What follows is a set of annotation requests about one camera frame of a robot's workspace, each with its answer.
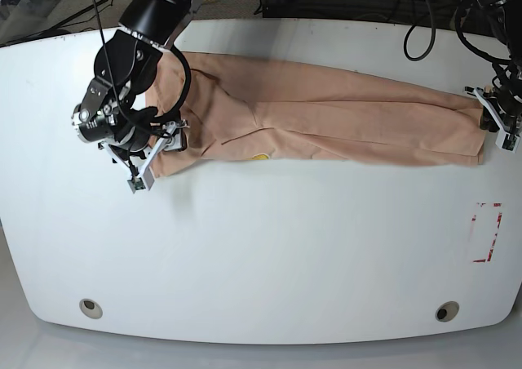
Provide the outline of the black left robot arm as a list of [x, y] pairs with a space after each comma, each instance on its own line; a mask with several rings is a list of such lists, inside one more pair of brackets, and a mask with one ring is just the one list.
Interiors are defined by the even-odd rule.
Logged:
[[[464, 36], [462, 26], [473, 8], [486, 17], [494, 37], [507, 48], [506, 59], [482, 51]], [[483, 113], [480, 127], [491, 132], [504, 127], [510, 135], [518, 133], [521, 129], [521, 0], [462, 0], [454, 21], [460, 42], [492, 65], [493, 80], [498, 82], [485, 94], [485, 99], [493, 104], [493, 111]]]

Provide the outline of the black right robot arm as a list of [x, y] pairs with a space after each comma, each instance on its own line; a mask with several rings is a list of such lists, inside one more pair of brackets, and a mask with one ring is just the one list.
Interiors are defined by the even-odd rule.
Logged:
[[[124, 162], [145, 157], [151, 138], [172, 141], [184, 133], [180, 110], [192, 75], [175, 39], [204, 0], [133, 0], [119, 20], [119, 29], [95, 57], [94, 77], [73, 111], [73, 126], [86, 143], [107, 144]], [[165, 113], [151, 106], [133, 107], [135, 98], [154, 83], [165, 50], [182, 65], [184, 83]]]

